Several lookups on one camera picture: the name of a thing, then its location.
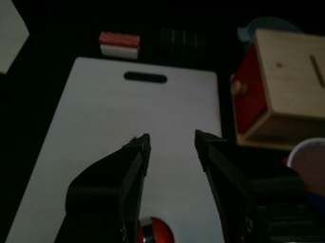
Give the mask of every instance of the white object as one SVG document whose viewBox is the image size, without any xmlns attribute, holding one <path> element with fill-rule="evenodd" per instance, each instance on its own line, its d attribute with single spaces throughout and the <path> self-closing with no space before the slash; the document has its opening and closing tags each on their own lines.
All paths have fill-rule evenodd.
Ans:
<svg viewBox="0 0 325 243">
<path fill-rule="evenodd" d="M 166 84 L 129 81 L 127 71 Z M 134 136 L 151 136 L 141 217 L 170 226 L 178 243 L 223 242 L 194 131 L 221 136 L 215 73 L 79 58 L 72 67 L 7 243 L 54 242 L 70 182 Z"/>
<path fill-rule="evenodd" d="M 12 1 L 0 0 L 0 73 L 7 73 L 28 35 Z"/>
<path fill-rule="evenodd" d="M 138 48 L 100 45 L 104 56 L 120 57 L 127 59 L 138 58 Z"/>
</svg>

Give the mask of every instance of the wooden block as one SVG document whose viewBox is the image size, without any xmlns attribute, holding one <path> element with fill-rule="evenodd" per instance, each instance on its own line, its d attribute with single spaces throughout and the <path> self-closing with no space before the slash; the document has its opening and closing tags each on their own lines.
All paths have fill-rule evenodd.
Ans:
<svg viewBox="0 0 325 243">
<path fill-rule="evenodd" d="M 238 144 L 289 150 L 325 136 L 325 37 L 258 29 L 233 81 Z"/>
</svg>

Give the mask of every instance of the red and white object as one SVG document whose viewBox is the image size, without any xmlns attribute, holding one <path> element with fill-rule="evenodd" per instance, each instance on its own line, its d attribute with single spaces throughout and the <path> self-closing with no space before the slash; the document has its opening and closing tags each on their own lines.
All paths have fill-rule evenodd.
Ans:
<svg viewBox="0 0 325 243">
<path fill-rule="evenodd" d="M 138 243 L 174 243 L 174 234 L 165 221 L 146 217 L 139 221 Z"/>
<path fill-rule="evenodd" d="M 139 35 L 102 31 L 99 44 L 104 56 L 127 59 L 138 58 Z"/>
</svg>

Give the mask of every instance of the black surface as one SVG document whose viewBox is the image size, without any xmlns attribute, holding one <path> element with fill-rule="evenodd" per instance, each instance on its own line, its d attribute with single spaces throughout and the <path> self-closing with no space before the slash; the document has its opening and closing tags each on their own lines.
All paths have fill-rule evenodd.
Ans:
<svg viewBox="0 0 325 243">
<path fill-rule="evenodd" d="M 38 160 L 64 83 L 78 56 L 103 58 L 98 45 L 100 30 L 141 34 L 138 62 L 213 70 L 218 74 L 223 138 L 234 140 L 230 75 L 244 57 L 237 28 L 260 16 L 288 19 L 306 33 L 325 35 L 324 14 L 310 2 L 207 1 L 52 1 L 52 8 L 35 25 L 34 34 L 1 79 L 1 219 L 0 242 L 12 219 Z M 178 28 L 209 35 L 205 59 L 163 57 L 158 37 L 162 28 Z"/>
</svg>

